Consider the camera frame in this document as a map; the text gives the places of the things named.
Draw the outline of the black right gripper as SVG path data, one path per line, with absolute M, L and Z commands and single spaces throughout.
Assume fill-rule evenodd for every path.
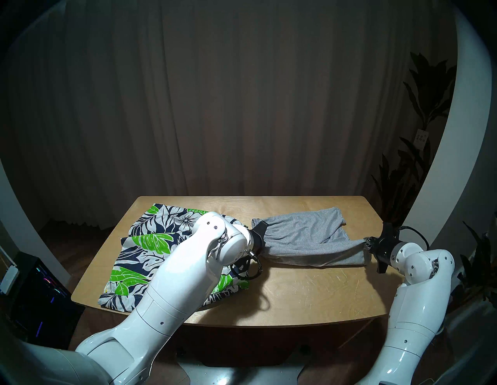
M 399 243 L 399 231 L 392 223 L 383 223 L 381 234 L 371 237 L 371 254 L 377 261 L 378 274 L 386 273 L 388 266 L 391 266 L 392 252 Z

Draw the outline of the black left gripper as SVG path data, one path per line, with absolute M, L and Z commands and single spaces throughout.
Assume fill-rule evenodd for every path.
M 252 252 L 262 252 L 265 248 L 264 236 L 267 230 L 267 225 L 255 225 L 249 230 L 253 238 Z

